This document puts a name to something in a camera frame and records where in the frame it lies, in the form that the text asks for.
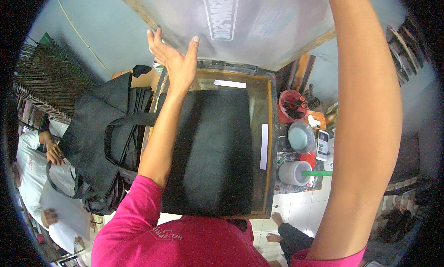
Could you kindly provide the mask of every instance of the green handle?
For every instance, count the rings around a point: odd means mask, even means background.
[[[301,171],[302,176],[331,176],[333,174],[332,171]]]

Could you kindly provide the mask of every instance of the white cable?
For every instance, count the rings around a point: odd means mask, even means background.
[[[71,20],[69,19],[68,15],[65,12],[65,9],[63,9],[62,3],[60,3],[60,0],[57,0],[59,2],[60,8],[62,9],[63,13],[66,16],[66,19],[68,19],[69,24],[71,24],[72,28],[74,29],[74,31],[77,33],[77,35],[79,35],[80,39],[83,41],[83,43],[86,45],[86,47],[89,49],[89,51],[91,51],[91,53],[94,55],[94,57],[97,59],[97,61],[99,61],[99,63],[103,66],[103,68],[108,71],[108,73],[110,75],[112,75],[112,73],[105,67],[105,65],[103,65],[102,61],[97,57],[97,55],[94,53],[94,51],[92,51],[91,47],[85,42],[85,40],[83,39],[83,37],[79,34],[79,32],[77,31],[77,29],[74,27],[74,24],[71,22]]]

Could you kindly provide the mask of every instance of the black pants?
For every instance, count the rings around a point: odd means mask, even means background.
[[[277,229],[282,237],[281,249],[284,252],[288,266],[291,266],[291,258],[293,254],[300,250],[311,247],[313,238],[293,227],[288,223],[283,223]]]

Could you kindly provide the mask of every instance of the pink shirt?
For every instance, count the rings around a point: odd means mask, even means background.
[[[125,266],[270,266],[253,246],[253,231],[241,231],[223,219],[183,216],[156,226],[162,190],[138,175],[113,219],[97,234],[93,267]],[[330,261],[305,260],[296,253],[293,266],[357,266],[364,250]]]

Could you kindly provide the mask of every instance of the person in pink shirt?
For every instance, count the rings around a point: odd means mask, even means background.
[[[311,248],[293,267],[358,266],[401,140],[401,93],[392,56],[369,0],[329,0],[339,56],[339,103],[330,199]],[[170,86],[140,161],[138,176],[114,218],[97,234],[93,267],[269,266],[241,231],[224,219],[183,216],[157,225],[168,181],[179,114],[195,77],[199,38],[183,55],[148,30]],[[374,102],[384,94],[384,102]]]

